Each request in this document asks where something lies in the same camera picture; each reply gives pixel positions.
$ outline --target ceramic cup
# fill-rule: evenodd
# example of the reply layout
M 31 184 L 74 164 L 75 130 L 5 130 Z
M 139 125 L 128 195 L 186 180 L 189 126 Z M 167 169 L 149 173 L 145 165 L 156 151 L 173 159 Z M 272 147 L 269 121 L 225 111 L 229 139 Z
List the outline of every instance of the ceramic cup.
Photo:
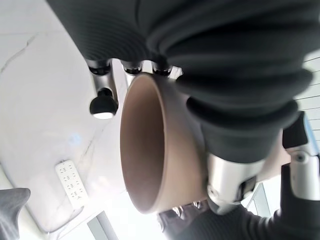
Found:
M 173 79 L 142 73 L 124 101 L 120 153 L 124 182 L 141 213 L 160 213 L 206 198 L 206 153 L 200 126 Z M 258 179 L 280 173 L 290 160 L 281 135 Z

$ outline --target white marble surface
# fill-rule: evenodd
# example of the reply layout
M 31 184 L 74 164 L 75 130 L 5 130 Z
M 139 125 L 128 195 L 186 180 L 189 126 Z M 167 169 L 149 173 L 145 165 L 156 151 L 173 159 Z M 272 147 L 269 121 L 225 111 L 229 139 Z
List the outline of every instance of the white marble surface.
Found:
M 47 4 L 0 0 L 0 163 L 14 186 L 31 190 L 27 207 L 45 233 L 78 213 L 56 175 L 58 162 L 75 162 L 89 196 L 61 235 L 125 190 L 119 133 L 127 83 L 113 63 L 118 114 L 95 119 L 88 67 Z

